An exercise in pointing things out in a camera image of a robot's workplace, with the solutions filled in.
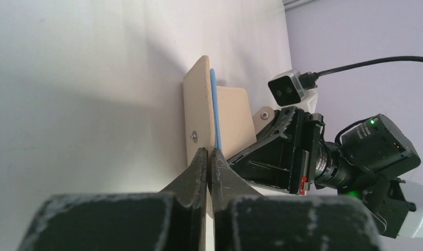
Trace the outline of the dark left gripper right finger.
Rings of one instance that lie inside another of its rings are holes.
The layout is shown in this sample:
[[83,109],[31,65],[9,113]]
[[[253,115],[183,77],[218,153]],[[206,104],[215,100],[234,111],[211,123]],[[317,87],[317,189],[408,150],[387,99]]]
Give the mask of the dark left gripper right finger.
[[371,213],[351,196],[264,196],[210,160],[216,250],[382,250]]

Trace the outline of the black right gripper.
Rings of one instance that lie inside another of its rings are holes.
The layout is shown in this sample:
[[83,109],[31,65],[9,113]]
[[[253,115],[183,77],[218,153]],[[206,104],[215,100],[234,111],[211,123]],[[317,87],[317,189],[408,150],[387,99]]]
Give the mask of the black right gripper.
[[262,137],[227,162],[251,184],[289,194],[304,195],[311,184],[340,189],[341,153],[325,141],[324,132],[321,114],[286,107]]

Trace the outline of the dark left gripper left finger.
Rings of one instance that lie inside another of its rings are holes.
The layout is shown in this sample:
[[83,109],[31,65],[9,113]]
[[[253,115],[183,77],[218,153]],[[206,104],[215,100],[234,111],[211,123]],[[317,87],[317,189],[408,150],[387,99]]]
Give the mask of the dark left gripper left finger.
[[204,250],[208,153],[159,192],[61,194],[33,216],[19,250]]

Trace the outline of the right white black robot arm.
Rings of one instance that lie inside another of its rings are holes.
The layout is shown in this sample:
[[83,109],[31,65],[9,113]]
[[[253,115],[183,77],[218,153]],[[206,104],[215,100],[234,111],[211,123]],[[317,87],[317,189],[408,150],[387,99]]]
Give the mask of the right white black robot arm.
[[396,124],[378,114],[347,126],[332,142],[324,133],[321,114],[285,107],[228,163],[258,187],[304,195],[315,186],[356,197],[382,236],[423,238],[423,186],[401,179],[421,159]]

